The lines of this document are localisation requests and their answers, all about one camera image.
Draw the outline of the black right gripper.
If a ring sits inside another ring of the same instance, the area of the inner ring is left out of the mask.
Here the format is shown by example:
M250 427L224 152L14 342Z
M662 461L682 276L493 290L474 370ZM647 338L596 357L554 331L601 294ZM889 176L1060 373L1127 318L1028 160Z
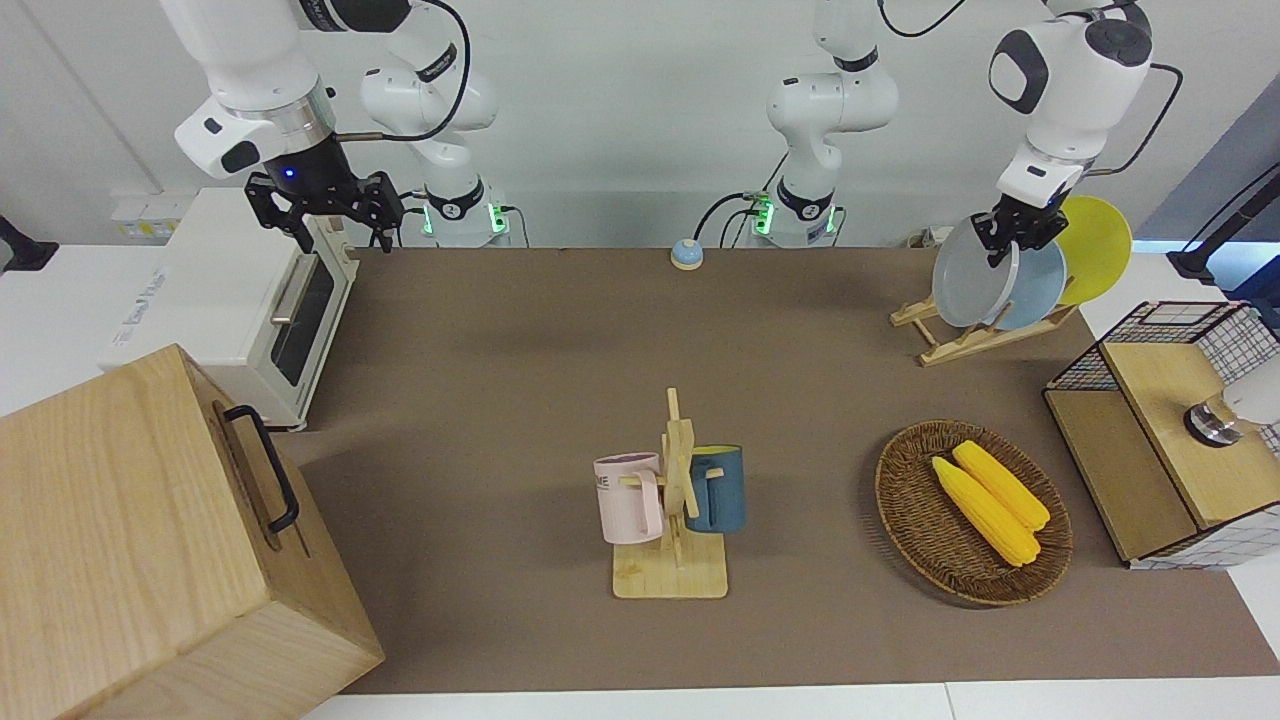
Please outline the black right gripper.
M246 181L246 197L265 229L280 231L301 252L315 252L307 214L342 214L371 231L381 251L392 251L404 219L404 206L392 178L374 172L358 179L353 201L353 172L335 133L319 143L276 159L276 183L264 172Z

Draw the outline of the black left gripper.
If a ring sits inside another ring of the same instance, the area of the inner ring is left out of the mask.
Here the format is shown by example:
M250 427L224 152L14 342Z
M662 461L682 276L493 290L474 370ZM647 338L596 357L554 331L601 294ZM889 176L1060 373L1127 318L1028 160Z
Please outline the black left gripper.
M1011 193L1002 193L998 210L972 215L972 228L986 251L989 268L998 266L1009 255L1009 232L1020 234L1021 250L1039 250L1056 240L1069 227L1062 210L1066 195L1057 193L1043 205L1025 202Z

